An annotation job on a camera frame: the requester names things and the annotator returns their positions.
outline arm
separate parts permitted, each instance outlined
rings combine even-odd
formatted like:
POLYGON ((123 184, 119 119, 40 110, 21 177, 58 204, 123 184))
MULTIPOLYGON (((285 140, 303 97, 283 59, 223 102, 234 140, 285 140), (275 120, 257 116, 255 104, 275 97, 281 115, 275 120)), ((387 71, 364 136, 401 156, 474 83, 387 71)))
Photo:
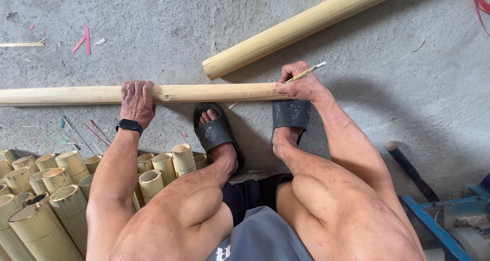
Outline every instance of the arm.
POLYGON ((398 201, 386 164, 375 146, 342 110, 330 91, 320 83, 314 73, 282 84, 309 68, 310 66, 303 61, 285 65, 277 84, 277 92, 312 102, 325 126, 332 161, 367 183, 403 221, 422 251, 417 234, 398 201))
MULTIPOLYGON (((153 82, 131 81, 121 87, 121 119, 146 128, 155 116, 151 99, 153 82)), ((131 219, 136 185, 137 131, 119 128, 116 138, 97 167, 87 206, 87 260, 108 260, 116 238, 131 219)))

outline foot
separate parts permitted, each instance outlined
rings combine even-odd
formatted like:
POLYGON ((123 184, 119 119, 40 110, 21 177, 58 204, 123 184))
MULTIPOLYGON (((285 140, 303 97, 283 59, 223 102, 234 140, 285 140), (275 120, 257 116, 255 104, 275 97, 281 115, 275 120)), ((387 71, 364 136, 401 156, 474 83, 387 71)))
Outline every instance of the foot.
MULTIPOLYGON (((217 118, 217 116, 218 113, 213 109, 209 109, 206 112, 203 112, 201 114, 201 117, 199 118, 198 126, 203 126, 206 123, 211 122, 212 120, 217 118)), ((238 168, 237 152, 235 151, 235 147, 233 147, 233 144, 231 142, 223 143, 216 147, 213 147, 211 148, 210 152, 215 159, 215 164, 223 163, 223 165, 227 169, 227 172, 230 175, 235 173, 238 168)))
POLYGON ((284 160, 285 151, 288 148, 297 148, 296 142, 301 132, 303 132, 301 127, 277 127, 274 129, 273 152, 276 157, 284 160))

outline man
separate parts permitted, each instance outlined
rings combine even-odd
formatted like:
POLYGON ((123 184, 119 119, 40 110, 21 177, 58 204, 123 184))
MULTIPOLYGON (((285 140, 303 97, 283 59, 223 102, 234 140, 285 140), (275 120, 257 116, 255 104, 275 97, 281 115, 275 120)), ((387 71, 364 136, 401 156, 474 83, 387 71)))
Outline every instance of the man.
MULTIPOLYGON (((389 171, 361 129, 315 74, 283 84, 309 67, 285 65, 277 91, 315 106, 332 161, 297 147, 302 125, 274 124, 273 151, 291 170, 292 181, 273 176, 258 186, 252 180, 230 189, 226 181, 242 166, 231 139, 209 149, 213 164, 176 179, 133 215, 140 134, 119 128, 90 191, 87 260, 426 260, 389 171), (272 197, 265 195, 271 191, 272 197), (233 193, 245 198, 246 208, 230 200, 233 193), (256 208, 239 218, 249 207, 256 208)), ((150 124, 152 86, 122 85, 121 119, 143 128, 150 124)), ((281 121, 287 115, 277 105, 274 120, 281 121)), ((200 114, 196 133, 203 146, 199 128, 222 120, 220 115, 218 108, 200 114)))

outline black slide sandal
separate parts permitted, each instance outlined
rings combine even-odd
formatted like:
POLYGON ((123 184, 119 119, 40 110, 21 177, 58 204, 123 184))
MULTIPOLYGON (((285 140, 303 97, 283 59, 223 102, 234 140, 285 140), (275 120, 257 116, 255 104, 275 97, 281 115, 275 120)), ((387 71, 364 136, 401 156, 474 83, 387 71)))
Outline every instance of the black slide sandal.
POLYGON ((273 103, 273 137, 277 127, 301 127, 303 132, 298 137, 296 145, 306 132, 310 122, 311 102, 304 100, 276 100, 273 103))
POLYGON ((214 102, 203 102, 194 110, 193 121, 194 133, 198 137, 206 153, 211 154, 209 150, 220 144, 226 142, 231 142, 233 144, 233 147, 237 152, 237 172, 240 171, 240 169, 242 169, 245 165, 245 158, 243 157, 240 147, 238 147, 237 141, 233 136, 233 132, 231 132, 230 123, 228 122, 228 118, 226 118, 223 109, 221 109, 221 107, 214 102), (217 118, 199 127, 199 119, 201 118, 201 114, 209 109, 213 109, 218 113, 217 118))

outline red wire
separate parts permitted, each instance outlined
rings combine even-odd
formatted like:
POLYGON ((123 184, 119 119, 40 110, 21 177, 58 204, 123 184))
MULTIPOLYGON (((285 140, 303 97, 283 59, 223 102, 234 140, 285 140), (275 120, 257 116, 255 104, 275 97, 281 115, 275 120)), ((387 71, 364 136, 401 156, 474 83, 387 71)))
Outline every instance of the red wire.
POLYGON ((488 34, 488 36, 490 36, 490 33, 488 33, 487 28, 483 24, 482 16, 480 14, 480 10, 487 14, 490 14, 490 4, 487 3, 485 0, 473 0, 473 1, 475 2, 475 10, 476 13, 478 14, 478 19, 480 20, 480 23, 482 24, 485 32, 488 34))
MULTIPOLYGON (((88 128, 90 131, 92 131, 92 129, 90 129, 90 127, 89 127, 87 124, 85 124, 85 126, 87 126, 87 128, 88 128)), ((103 142, 103 143, 105 143, 105 145, 107 145, 107 147, 110 147, 110 145, 108 145, 108 144, 107 144, 107 142, 105 142, 103 139, 101 139, 101 137, 100 137, 98 134, 96 134, 94 131, 92 131, 92 133, 94 133, 94 135, 96 135, 96 136, 97 136, 97 138, 99 138, 100 140, 102 140, 102 142, 103 142)))

